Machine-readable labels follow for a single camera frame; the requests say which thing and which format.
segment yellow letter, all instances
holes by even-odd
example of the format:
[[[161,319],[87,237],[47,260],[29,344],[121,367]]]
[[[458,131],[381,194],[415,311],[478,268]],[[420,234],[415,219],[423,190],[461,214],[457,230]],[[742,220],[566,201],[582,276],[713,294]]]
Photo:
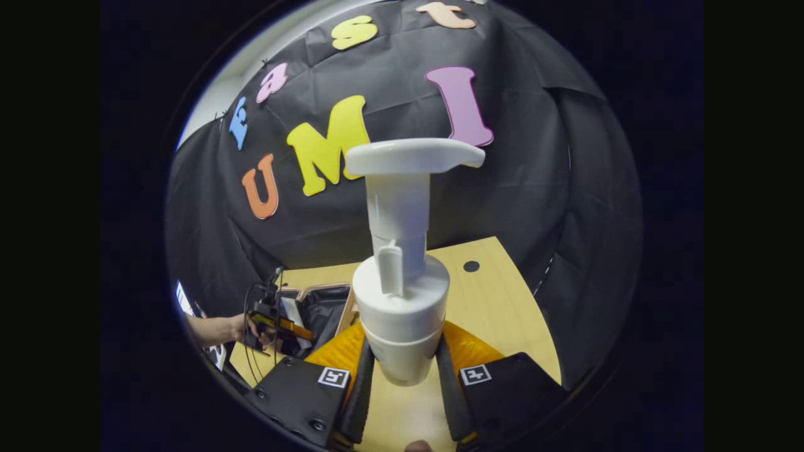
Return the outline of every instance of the yellow letter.
[[[366,99],[363,96],[352,96],[338,102],[330,112],[330,125],[326,131],[326,138],[313,129],[309,122],[300,124],[288,134],[288,144],[296,151],[301,176],[304,178],[304,194],[315,195],[324,190],[324,179],[316,175],[315,168],[332,183],[338,183],[341,168],[341,152],[346,156],[347,151],[357,145],[368,143],[366,126],[363,124],[363,106]],[[357,179],[343,169],[347,179]]]
[[[377,26],[371,22],[369,16],[357,16],[344,20],[332,29],[332,47],[338,50],[348,49],[360,43],[365,43],[377,34]]]

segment foam letter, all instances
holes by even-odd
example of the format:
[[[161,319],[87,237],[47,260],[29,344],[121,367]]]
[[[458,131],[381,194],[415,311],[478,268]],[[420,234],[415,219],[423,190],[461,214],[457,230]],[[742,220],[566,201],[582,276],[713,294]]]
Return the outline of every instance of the foam letter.
[[[245,125],[246,110],[243,108],[245,101],[245,97],[241,97],[237,101],[235,114],[232,116],[232,122],[229,123],[229,132],[232,132],[237,140],[237,150],[243,149],[243,140],[246,138],[246,130],[248,130],[248,125]]]
[[[445,5],[441,2],[427,3],[416,8],[420,13],[429,13],[438,25],[447,28],[472,28],[475,26],[474,20],[470,18],[459,18],[453,11],[460,11],[460,6]]]
[[[273,154],[268,154],[260,160],[257,168],[262,171],[262,178],[265,179],[265,190],[268,192],[268,202],[263,203],[260,201],[260,196],[256,192],[256,183],[254,176],[256,171],[253,169],[248,170],[243,176],[243,187],[246,189],[246,196],[248,197],[248,205],[251,206],[254,216],[260,220],[265,220],[273,215],[279,207],[279,192],[277,191],[277,181],[273,180]]]
[[[348,49],[360,43],[365,43],[377,34],[377,26],[371,22],[369,16],[357,16],[344,20],[332,29],[332,47],[338,50]]]
[[[425,74],[425,79],[441,90],[453,130],[449,137],[472,146],[483,146],[494,140],[494,133],[483,124],[478,100],[472,91],[473,78],[474,72],[462,66],[433,69]]]
[[[366,126],[363,124],[363,106],[366,100],[363,96],[352,96],[335,104],[330,112],[330,125],[326,131],[326,138],[313,129],[310,123],[298,125],[288,134],[288,144],[296,151],[301,176],[304,178],[304,194],[315,195],[324,190],[324,179],[316,175],[318,168],[330,182],[338,183],[340,180],[341,152],[346,156],[347,151],[357,145],[368,143]],[[343,169],[347,179],[357,179]]]
[[[285,82],[288,81],[288,77],[285,75],[287,68],[288,64],[282,63],[271,69],[271,72],[262,79],[260,82],[260,92],[256,94],[257,104],[261,104],[265,99],[268,99],[270,94],[279,91],[279,88],[285,86]]]

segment white wall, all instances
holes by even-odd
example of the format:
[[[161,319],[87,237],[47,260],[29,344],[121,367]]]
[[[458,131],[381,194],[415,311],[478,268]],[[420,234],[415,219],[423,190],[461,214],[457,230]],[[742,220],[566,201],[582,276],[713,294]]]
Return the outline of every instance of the white wall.
[[[184,125],[182,137],[176,147],[229,108],[237,93],[260,70],[262,60],[273,58],[294,39],[304,35],[310,28],[356,6],[379,0],[318,0],[288,14],[255,36],[221,68],[209,88],[201,95]]]

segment purple letter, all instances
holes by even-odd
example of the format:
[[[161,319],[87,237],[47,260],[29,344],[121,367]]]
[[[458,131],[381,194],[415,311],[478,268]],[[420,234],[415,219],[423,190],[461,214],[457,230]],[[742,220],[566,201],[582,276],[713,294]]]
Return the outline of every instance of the purple letter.
[[[474,98],[471,81],[474,72],[462,66],[433,69],[425,79],[438,85],[449,114],[453,132],[449,137],[472,146],[484,146],[494,140],[494,133],[483,124],[478,100]]]

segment pump dispenser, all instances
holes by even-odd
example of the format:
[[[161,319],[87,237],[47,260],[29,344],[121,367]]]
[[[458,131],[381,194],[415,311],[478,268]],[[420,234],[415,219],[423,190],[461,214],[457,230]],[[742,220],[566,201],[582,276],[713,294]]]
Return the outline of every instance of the pump dispenser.
[[[446,314],[449,273],[425,255],[430,174],[479,167],[485,158],[483,150],[448,138],[375,142],[347,152],[347,172],[366,176],[374,248],[355,271],[352,290],[371,351],[393,384],[425,379]]]

